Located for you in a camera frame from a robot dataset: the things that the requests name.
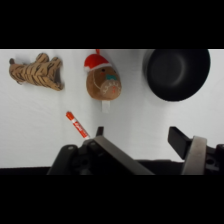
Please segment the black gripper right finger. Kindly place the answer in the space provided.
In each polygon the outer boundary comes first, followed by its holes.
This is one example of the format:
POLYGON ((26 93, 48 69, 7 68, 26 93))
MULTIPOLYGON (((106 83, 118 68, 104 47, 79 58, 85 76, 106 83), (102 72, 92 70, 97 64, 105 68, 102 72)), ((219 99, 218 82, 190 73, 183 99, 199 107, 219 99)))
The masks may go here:
POLYGON ((224 144, 207 145, 207 139, 187 137, 177 127, 170 127, 168 143, 183 160, 182 175, 224 175, 224 144))

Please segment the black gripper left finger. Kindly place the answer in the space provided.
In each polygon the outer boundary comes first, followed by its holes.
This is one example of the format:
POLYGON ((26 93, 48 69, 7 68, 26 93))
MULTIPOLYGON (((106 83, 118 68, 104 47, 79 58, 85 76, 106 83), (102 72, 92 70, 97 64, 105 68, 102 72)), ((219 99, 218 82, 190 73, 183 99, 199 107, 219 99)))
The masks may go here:
POLYGON ((134 160, 104 136, 99 126, 94 138, 78 147, 63 146, 48 175, 153 175, 153 172, 134 160))

